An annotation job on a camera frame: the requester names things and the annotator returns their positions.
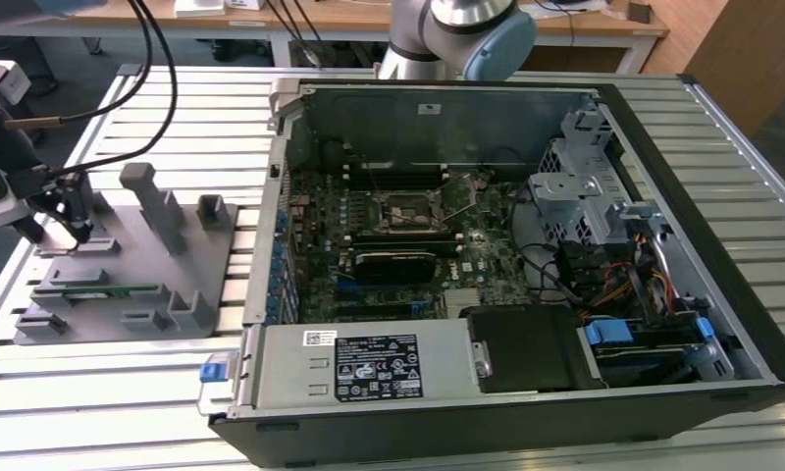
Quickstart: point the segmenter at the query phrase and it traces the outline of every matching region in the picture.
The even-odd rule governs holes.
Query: power supply label
[[[340,402],[423,396],[416,335],[335,341],[335,397]]]

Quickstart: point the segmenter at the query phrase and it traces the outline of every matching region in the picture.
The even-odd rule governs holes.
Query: table leg
[[[271,49],[274,51],[274,67],[294,67],[291,61],[291,34],[275,31],[270,35]]]
[[[626,51],[623,61],[616,68],[618,74],[640,74],[656,42],[656,36],[643,36],[635,39],[631,48]]]
[[[106,52],[103,50],[103,39],[100,37],[83,37],[84,47],[88,48],[88,52],[94,56],[99,56]]]

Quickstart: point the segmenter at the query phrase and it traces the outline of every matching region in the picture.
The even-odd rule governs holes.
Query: motherboard
[[[439,166],[299,173],[300,322],[458,318],[467,307],[531,302],[507,231],[516,187],[488,170]]]

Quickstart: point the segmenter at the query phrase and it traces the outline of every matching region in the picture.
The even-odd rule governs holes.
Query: open computer tower
[[[785,339],[616,87],[286,79],[227,413],[263,467],[651,441]]]

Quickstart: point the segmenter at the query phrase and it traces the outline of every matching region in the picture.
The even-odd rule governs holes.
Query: sticker
[[[266,27],[264,22],[231,22],[231,26]]]
[[[439,103],[420,103],[419,104],[419,114],[420,115],[442,115],[443,114],[443,105]]]
[[[340,402],[423,397],[416,335],[352,337],[335,344],[335,397]]]
[[[332,346],[338,339],[338,331],[306,331],[303,346]]]

